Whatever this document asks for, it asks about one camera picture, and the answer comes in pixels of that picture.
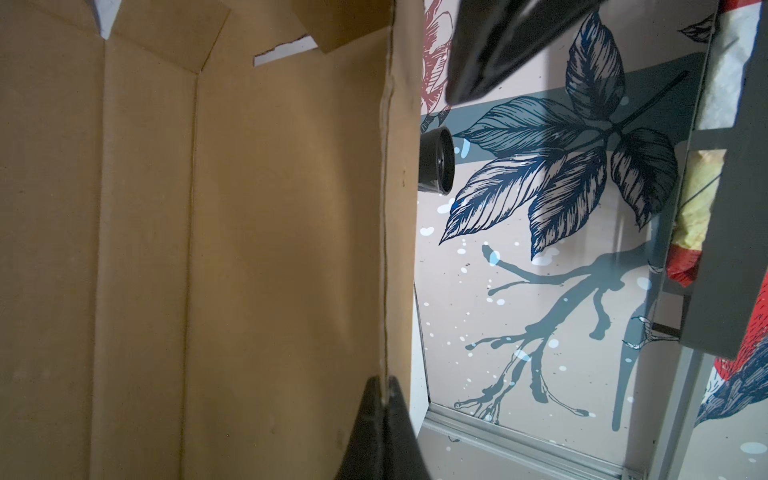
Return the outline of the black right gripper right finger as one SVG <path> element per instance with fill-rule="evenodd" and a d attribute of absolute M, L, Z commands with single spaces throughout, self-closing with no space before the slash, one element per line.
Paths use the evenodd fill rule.
<path fill-rule="evenodd" d="M 408 406 L 396 377 L 387 381 L 384 411 L 384 465 L 387 480 L 430 480 L 421 454 Z"/>

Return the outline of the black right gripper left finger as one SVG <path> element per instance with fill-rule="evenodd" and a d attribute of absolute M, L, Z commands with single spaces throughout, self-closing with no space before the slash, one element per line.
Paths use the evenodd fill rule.
<path fill-rule="evenodd" d="M 370 377 L 365 385 L 338 480 L 383 480 L 386 458 L 386 413 L 381 378 Z"/>

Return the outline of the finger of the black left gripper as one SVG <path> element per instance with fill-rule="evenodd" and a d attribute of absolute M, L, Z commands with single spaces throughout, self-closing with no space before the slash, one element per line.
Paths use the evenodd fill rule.
<path fill-rule="evenodd" d="M 446 102 L 479 100 L 596 10 L 600 0 L 464 0 L 448 60 Z"/>

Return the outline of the brown cardboard box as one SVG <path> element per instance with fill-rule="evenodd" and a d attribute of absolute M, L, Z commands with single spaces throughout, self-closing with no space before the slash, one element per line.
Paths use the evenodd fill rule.
<path fill-rule="evenodd" d="M 336 479 L 412 401 L 420 1 L 1 5 L 1 475 Z"/>

